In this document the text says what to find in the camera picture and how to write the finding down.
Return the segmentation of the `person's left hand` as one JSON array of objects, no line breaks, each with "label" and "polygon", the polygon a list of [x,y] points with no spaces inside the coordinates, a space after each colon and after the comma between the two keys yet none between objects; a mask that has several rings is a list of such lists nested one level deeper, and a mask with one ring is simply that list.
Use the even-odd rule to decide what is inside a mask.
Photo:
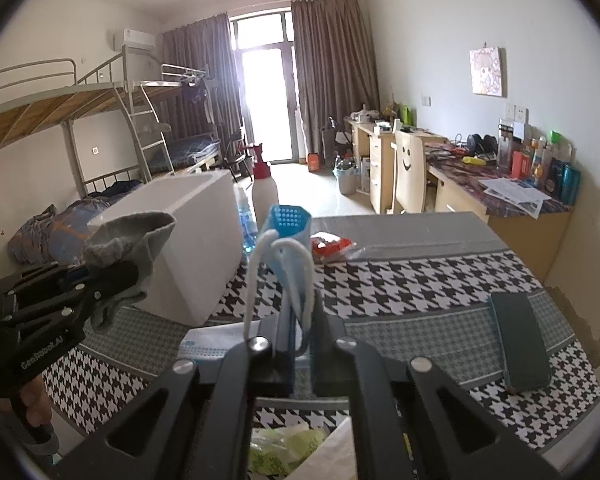
[{"label": "person's left hand", "polygon": [[26,419],[32,427],[44,426],[52,421],[52,404],[41,375],[23,386],[19,395],[26,407]]}]

